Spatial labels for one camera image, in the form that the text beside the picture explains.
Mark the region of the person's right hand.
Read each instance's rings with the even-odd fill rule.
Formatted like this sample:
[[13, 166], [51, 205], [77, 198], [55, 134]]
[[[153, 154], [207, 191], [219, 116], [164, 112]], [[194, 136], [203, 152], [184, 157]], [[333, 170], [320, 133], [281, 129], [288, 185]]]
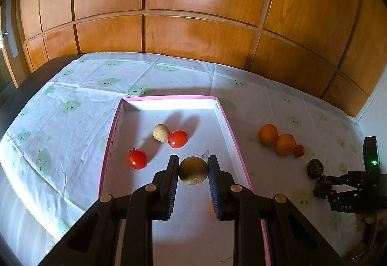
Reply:
[[371, 242], [379, 233], [386, 231], [386, 210], [375, 214], [356, 214], [356, 228], [362, 235], [362, 241]]

